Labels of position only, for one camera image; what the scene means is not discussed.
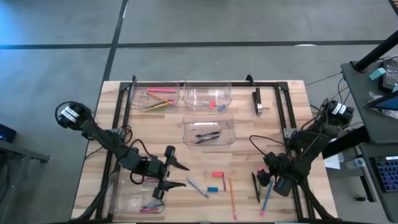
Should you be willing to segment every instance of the plastic container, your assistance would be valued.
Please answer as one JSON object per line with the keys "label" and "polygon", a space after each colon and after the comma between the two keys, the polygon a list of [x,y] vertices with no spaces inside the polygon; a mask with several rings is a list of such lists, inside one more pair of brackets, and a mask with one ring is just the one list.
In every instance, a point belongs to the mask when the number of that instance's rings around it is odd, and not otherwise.
{"label": "plastic container", "polygon": [[178,81],[167,82],[166,86],[135,86],[130,96],[132,108],[145,113],[175,113],[179,99]]}
{"label": "plastic container", "polygon": [[231,82],[220,83],[220,86],[197,86],[185,82],[183,101],[190,111],[224,113],[232,101]]}
{"label": "plastic container", "polygon": [[357,158],[346,163],[349,169],[358,169],[361,167],[366,167],[365,160],[363,158]]}
{"label": "plastic container", "polygon": [[[133,176],[140,181],[141,176]],[[139,213],[158,214],[163,212],[165,203],[152,197],[157,183],[145,180],[143,184],[136,185],[130,181],[130,174],[116,172],[109,178],[108,189],[105,197],[105,208],[108,213]]]}
{"label": "plastic container", "polygon": [[236,140],[231,113],[186,114],[183,129],[183,141],[188,146],[226,146]]}

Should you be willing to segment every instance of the wooden tabletop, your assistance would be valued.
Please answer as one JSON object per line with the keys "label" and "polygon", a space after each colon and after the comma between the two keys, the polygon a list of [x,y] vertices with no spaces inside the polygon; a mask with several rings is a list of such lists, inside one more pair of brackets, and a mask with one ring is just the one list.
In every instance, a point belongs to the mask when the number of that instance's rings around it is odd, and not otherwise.
{"label": "wooden tabletop", "polygon": [[[300,127],[311,117],[310,105],[303,81],[287,81],[290,97],[293,104],[297,126]],[[112,126],[116,99],[118,97],[120,82],[104,82],[95,120],[103,129]],[[179,162],[187,166],[190,171],[170,168],[169,181],[184,182],[186,187],[177,187],[165,193],[165,209],[160,214],[115,213],[114,222],[233,222],[231,196],[229,194],[228,176],[233,178],[236,212],[239,222],[294,222],[297,221],[292,192],[288,197],[282,197],[275,192],[271,193],[266,212],[260,217],[262,203],[264,202],[267,188],[262,189],[261,204],[258,204],[254,193],[251,172],[264,167],[262,154],[249,142],[252,134],[267,136],[278,141],[283,141],[280,129],[280,120],[273,87],[261,87],[261,100],[263,112],[256,116],[253,108],[253,87],[233,87],[233,100],[228,111],[234,116],[236,141],[224,148],[195,147],[183,143],[182,119],[189,111],[182,101],[183,91],[176,113],[145,113],[130,110],[129,125],[134,133],[133,139],[141,139],[148,151],[165,160],[166,146],[176,147],[175,156]],[[289,123],[289,116],[282,94],[284,113]],[[119,125],[123,120],[125,101],[122,104]],[[255,143],[266,152],[284,152],[280,144],[266,139],[256,139]],[[87,153],[99,148],[97,142],[90,142]],[[78,217],[98,193],[103,174],[106,151],[101,150],[85,161],[81,173],[72,218]],[[187,178],[193,179],[203,189],[208,186],[223,188],[222,181],[213,178],[211,173],[223,171],[226,174],[227,191],[211,194],[210,199],[200,195]],[[312,163],[308,176],[312,192],[326,210],[337,217],[335,203],[331,194],[329,180],[326,174],[322,155]],[[305,217],[308,217],[305,199],[300,190],[300,199]]]}

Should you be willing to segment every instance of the gray floor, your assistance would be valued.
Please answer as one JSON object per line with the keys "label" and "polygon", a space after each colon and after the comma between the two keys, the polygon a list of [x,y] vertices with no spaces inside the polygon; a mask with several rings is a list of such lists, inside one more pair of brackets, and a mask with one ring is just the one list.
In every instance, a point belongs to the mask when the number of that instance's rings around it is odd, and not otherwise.
{"label": "gray floor", "polygon": [[[0,22],[0,45],[110,44],[121,2],[0,1],[0,21],[7,21]],[[398,28],[387,0],[130,0],[124,18],[120,43],[381,40]],[[250,73],[258,80],[309,83],[338,73],[341,63],[374,47],[118,49],[109,79],[135,74],[140,80],[242,80]],[[51,154],[48,164],[32,163],[10,223],[70,217],[87,142],[58,126],[53,111],[66,100],[95,109],[108,54],[109,49],[0,50],[0,123],[18,131],[16,144]],[[336,94],[340,78],[308,86],[311,104]],[[347,104],[354,106],[351,97]],[[330,183],[340,218],[389,223],[379,203],[352,199],[363,194],[359,178]]]}

